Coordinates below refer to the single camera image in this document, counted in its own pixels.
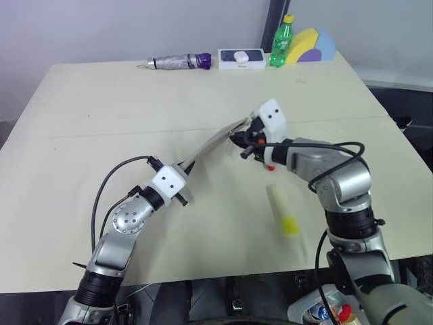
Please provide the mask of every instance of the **foam shape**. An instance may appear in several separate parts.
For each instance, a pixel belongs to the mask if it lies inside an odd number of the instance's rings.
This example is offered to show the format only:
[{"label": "foam shape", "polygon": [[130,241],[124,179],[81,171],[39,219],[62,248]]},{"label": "foam shape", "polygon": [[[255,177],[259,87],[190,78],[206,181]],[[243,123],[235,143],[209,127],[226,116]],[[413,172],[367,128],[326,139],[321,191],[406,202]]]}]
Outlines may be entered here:
[{"label": "foam shape", "polygon": [[287,63],[297,63],[299,58],[308,50],[313,49],[316,45],[319,33],[314,28],[308,28],[296,34],[290,44]]},{"label": "foam shape", "polygon": [[317,39],[314,48],[321,52],[322,61],[332,60],[336,53],[336,44],[334,43],[334,40],[331,35],[324,30],[317,28],[317,31],[319,32],[319,38]]},{"label": "foam shape", "polygon": [[321,57],[322,57],[322,53],[320,52],[319,49],[309,49],[307,52],[305,52],[300,56],[298,62],[320,61]]}]

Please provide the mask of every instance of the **white wire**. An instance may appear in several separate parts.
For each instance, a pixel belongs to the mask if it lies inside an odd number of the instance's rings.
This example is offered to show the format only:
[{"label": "white wire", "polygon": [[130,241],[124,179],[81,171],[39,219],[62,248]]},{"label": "white wire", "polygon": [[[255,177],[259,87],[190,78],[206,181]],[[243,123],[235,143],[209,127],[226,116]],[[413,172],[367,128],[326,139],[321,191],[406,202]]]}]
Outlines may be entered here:
[{"label": "white wire", "polygon": [[132,297],[136,293],[139,293],[140,291],[146,289],[148,286],[151,286],[153,283],[146,284],[145,286],[142,286],[140,289],[137,289],[136,291],[131,292],[129,295],[127,295],[124,299],[127,300],[128,298]]}]

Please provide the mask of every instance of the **plastic bottle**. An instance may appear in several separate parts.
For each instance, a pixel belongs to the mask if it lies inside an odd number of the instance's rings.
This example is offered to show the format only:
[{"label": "plastic bottle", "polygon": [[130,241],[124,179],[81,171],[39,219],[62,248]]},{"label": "plastic bottle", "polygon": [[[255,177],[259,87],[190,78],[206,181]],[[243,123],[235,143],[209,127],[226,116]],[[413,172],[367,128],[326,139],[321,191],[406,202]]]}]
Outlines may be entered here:
[{"label": "plastic bottle", "polygon": [[283,24],[278,28],[275,33],[272,45],[271,56],[269,57],[269,65],[279,68],[286,61],[289,52],[289,46],[292,42],[292,23],[294,21],[293,15],[285,15]]}]

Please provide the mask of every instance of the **white wall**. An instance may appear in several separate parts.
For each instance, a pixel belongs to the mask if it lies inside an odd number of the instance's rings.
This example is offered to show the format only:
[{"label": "white wall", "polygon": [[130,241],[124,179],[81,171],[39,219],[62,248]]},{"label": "white wall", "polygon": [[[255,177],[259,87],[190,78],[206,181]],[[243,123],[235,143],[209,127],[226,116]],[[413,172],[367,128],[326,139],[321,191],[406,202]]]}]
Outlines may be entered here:
[{"label": "white wall", "polygon": [[1,0],[0,121],[52,64],[258,47],[269,0]]},{"label": "white wall", "polygon": [[294,30],[319,27],[370,85],[433,91],[433,0],[291,0]]}]

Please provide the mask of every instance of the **blue foam piece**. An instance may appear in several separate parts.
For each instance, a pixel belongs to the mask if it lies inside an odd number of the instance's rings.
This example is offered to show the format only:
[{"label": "blue foam piece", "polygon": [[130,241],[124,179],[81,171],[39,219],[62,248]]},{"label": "blue foam piece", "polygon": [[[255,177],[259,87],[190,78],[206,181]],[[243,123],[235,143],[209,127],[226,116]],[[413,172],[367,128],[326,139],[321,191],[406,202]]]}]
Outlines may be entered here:
[{"label": "blue foam piece", "polygon": [[314,48],[320,50],[322,53],[322,61],[332,60],[336,53],[336,44],[334,43],[334,40],[331,35],[324,30],[319,28],[316,28],[316,30],[319,33],[319,38],[317,39]]}]

